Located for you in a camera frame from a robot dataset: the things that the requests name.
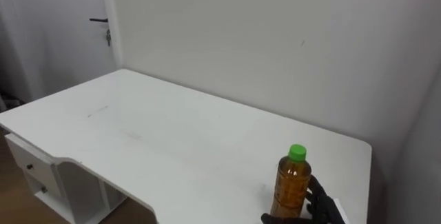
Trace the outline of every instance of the door handle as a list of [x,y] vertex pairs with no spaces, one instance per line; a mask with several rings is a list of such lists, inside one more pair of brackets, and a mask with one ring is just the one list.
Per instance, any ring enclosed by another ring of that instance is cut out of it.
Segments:
[[90,18],[89,21],[96,21],[96,22],[104,22],[104,23],[108,23],[109,19],[97,19],[97,18]]

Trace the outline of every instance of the green bottle cap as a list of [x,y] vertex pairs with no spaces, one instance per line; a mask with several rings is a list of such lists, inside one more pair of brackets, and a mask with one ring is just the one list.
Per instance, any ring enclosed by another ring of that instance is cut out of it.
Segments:
[[306,148],[299,144],[292,145],[289,148],[288,158],[295,162],[304,162],[306,159]]

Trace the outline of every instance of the wooden floor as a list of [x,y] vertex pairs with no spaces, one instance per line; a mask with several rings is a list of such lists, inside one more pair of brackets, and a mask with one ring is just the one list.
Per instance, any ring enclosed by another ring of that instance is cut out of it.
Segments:
[[[65,224],[68,223],[28,190],[23,172],[15,165],[9,147],[0,130],[0,223],[2,224]],[[134,202],[126,200],[102,224],[154,224],[153,214]]]

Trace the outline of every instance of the plastic bottle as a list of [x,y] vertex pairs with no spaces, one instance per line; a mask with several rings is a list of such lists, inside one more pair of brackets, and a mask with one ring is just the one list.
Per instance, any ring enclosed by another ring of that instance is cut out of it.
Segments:
[[305,200],[311,166],[306,162],[306,148],[292,145],[288,156],[278,163],[274,200],[271,215],[281,218],[300,216]]

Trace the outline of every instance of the door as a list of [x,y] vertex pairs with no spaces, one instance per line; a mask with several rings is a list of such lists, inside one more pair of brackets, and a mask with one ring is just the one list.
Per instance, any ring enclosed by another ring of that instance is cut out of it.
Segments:
[[22,100],[116,69],[108,24],[89,21],[107,18],[104,0],[1,0],[0,7],[2,38],[9,43],[7,56],[0,54],[0,86]]

